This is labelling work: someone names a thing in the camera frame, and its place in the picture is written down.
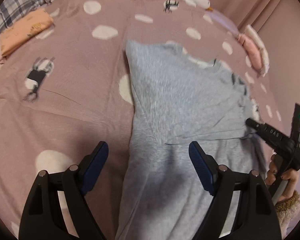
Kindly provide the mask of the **person right hand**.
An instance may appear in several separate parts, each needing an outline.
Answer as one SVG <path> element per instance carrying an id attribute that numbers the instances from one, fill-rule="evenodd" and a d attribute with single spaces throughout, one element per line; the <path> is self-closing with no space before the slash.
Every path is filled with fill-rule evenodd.
<path id="1" fill-rule="evenodd" d="M 273 154 L 270 158 L 269 170 L 267 172 L 267 177 L 265 179 L 267 185 L 272 185 L 276 180 L 278 168 L 274 162 L 275 158 L 276 158 L 276 154 Z M 300 173 L 294 169 L 289 169 L 282 174 L 281 179 L 288 181 L 288 184 L 285 190 L 283 191 L 283 193 L 281 194 L 281 196 L 279 197 L 277 204 L 286 202 L 293 197 L 294 191 L 296 189 L 296 185 L 299 180 L 299 175 Z"/>

